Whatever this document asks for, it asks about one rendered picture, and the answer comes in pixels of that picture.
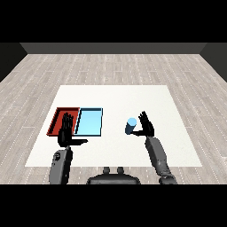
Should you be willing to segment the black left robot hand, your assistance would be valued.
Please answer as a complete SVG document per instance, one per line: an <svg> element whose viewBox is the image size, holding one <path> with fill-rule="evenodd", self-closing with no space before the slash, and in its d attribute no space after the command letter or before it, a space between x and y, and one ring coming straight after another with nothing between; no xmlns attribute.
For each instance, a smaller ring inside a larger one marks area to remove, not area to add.
<svg viewBox="0 0 227 227"><path fill-rule="evenodd" d="M69 145L82 145L87 143L87 139L72 139L73 116L65 113L62 117L62 125L59 129L58 143L60 147L67 147Z"/></svg>

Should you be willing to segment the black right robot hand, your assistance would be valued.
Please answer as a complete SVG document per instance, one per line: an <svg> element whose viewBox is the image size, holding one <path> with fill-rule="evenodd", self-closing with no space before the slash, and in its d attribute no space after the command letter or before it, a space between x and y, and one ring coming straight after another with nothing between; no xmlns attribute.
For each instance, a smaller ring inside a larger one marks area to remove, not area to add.
<svg viewBox="0 0 227 227"><path fill-rule="evenodd" d="M138 116L140 123L142 125L142 129L139 131L132 131L132 135L136 135L138 137L145 136L145 137L154 137L154 127L152 123L149 121L148 116L145 111L143 111Z"/></svg>

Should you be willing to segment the red shallow open box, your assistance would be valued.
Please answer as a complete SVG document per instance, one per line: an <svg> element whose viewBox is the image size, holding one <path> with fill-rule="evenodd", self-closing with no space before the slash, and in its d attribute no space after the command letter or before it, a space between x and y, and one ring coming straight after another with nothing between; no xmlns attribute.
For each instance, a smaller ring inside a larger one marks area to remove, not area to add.
<svg viewBox="0 0 227 227"><path fill-rule="evenodd" d="M79 115L79 111L79 107L58 107L55 111L55 114L53 115L50 127L46 135L49 137L56 137L59 134L59 130L62 126L63 115L65 113L68 113L73 117L72 135L74 135L74 129L77 122L77 117Z"/></svg>

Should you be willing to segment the small blue can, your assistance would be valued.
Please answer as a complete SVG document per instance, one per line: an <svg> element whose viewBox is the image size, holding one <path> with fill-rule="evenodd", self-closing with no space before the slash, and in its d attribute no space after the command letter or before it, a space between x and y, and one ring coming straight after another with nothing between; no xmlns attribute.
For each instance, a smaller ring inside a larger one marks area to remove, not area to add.
<svg viewBox="0 0 227 227"><path fill-rule="evenodd" d="M129 135L136 127L136 125L137 125L137 120L135 118L129 118L126 123L125 133Z"/></svg>

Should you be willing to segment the light blue shallow open box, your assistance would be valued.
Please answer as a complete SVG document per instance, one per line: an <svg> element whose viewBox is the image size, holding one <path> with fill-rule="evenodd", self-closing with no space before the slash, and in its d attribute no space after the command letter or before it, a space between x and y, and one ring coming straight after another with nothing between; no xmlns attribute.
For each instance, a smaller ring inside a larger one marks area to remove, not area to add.
<svg viewBox="0 0 227 227"><path fill-rule="evenodd" d="M74 126L75 137L100 137L103 109L101 107L82 107Z"/></svg>

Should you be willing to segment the dark grey robot body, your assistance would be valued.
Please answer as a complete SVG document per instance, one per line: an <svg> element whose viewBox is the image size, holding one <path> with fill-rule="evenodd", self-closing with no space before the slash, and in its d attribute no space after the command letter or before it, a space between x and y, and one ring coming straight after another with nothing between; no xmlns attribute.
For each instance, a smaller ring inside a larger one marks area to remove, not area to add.
<svg viewBox="0 0 227 227"><path fill-rule="evenodd" d="M110 168L104 167L103 173L90 177L87 184L140 184L140 181L137 177L126 175L123 167L118 167L116 174L111 174Z"/></svg>

